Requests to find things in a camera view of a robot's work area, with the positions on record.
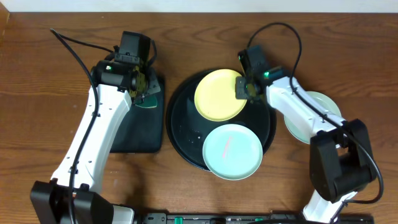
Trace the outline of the yellow plate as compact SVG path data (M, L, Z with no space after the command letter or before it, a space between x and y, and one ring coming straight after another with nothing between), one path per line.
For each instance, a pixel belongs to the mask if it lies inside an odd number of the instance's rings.
M205 75L196 87L195 108L205 119L226 121L239 114L247 100L236 98L236 79L242 75L235 70L219 69Z

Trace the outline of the green yellow sponge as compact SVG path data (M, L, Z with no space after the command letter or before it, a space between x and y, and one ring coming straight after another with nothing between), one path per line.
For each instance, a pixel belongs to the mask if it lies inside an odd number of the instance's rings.
M158 105L157 97L155 95L146 96L140 100L137 100L134 105L144 109L156 108Z

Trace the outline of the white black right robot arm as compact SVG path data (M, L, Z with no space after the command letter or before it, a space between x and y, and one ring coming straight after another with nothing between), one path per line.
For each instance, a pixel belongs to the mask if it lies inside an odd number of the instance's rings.
M369 203L381 198L384 183L361 120L347 121L325 109L281 67L244 69L236 81L236 97L263 97L309 138L310 180L315 191L303 209L306 221L336 223L342 208L356 203L354 196L374 180L380 191Z

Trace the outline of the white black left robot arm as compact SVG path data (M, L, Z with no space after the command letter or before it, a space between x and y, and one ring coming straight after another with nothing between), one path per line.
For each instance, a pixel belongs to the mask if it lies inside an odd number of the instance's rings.
M162 144L164 85L151 62L105 59L87 74L88 102L72 144L50 181L35 182L30 193L41 223L132 223L132 208L101 196L108 156Z

